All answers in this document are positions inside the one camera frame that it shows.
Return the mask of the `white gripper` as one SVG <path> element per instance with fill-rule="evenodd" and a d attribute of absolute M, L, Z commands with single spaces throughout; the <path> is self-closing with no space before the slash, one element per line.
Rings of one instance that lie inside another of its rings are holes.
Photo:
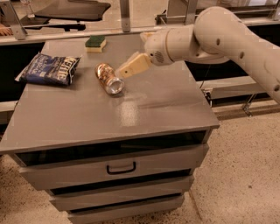
<path fill-rule="evenodd" d="M 146 53 L 135 52 L 126 62 L 116 69 L 116 74 L 122 78 L 128 78 L 148 70 L 152 63 L 156 66 L 173 64 L 168 48 L 167 38 L 171 30 L 165 29 L 156 32 L 141 32 L 140 39 L 145 43 Z"/>

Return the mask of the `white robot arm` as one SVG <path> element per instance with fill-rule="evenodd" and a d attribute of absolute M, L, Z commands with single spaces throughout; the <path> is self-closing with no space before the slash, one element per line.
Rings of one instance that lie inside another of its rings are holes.
<path fill-rule="evenodd" d="M 254 34 L 230 10 L 210 7 L 193 24 L 143 32 L 140 37 L 144 52 L 135 52 L 117 69 L 122 77 L 176 61 L 220 64 L 232 60 L 280 103 L 280 47 Z"/>

